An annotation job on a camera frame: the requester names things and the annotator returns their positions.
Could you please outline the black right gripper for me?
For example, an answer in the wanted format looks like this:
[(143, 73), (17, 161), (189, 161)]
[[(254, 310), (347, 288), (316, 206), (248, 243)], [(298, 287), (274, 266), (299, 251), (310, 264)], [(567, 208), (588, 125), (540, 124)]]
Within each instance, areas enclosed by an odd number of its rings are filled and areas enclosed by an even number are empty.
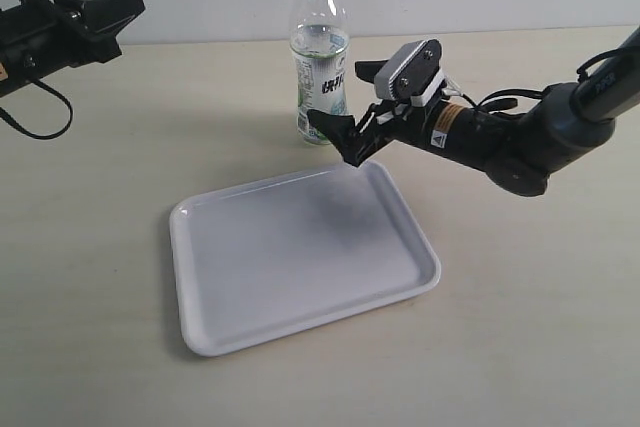
[[(374, 83), (386, 60), (356, 61), (356, 77)], [(487, 116), (453, 81), (424, 107), (383, 101), (367, 111), (364, 127), (353, 116), (338, 116), (311, 109), (309, 124), (338, 151), (342, 160), (359, 167), (365, 160), (397, 141), (466, 167), (483, 167), (488, 161)]]

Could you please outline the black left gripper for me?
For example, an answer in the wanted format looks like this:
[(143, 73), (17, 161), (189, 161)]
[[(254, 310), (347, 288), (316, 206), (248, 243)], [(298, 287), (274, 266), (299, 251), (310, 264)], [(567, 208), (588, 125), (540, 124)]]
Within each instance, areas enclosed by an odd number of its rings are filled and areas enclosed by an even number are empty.
[(118, 34), (145, 9), (143, 0), (19, 0), (1, 12), (1, 95), (120, 56)]

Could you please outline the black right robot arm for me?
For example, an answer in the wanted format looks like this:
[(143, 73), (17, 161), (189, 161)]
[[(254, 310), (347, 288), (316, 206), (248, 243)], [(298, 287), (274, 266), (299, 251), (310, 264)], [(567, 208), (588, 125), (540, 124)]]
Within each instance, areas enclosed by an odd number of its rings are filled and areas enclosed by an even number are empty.
[(441, 43), (429, 39), (386, 60), (358, 61), (356, 76), (373, 85), (376, 102), (361, 119), (310, 109), (308, 122), (354, 167), (397, 141), (536, 197), (553, 173), (606, 143), (617, 118), (639, 104), (637, 32), (584, 62), (573, 82), (502, 89), (480, 101), (444, 73), (441, 58)]

